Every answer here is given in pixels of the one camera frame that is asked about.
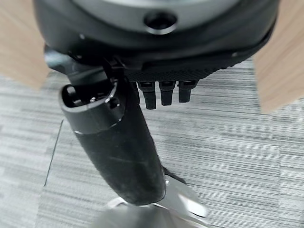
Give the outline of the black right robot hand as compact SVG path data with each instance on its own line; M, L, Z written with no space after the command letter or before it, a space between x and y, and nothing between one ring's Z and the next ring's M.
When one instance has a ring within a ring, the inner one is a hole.
M107 184L125 201L162 200L164 169L140 108L190 100L201 79L270 39L277 0L36 0L48 67L69 84L60 107Z

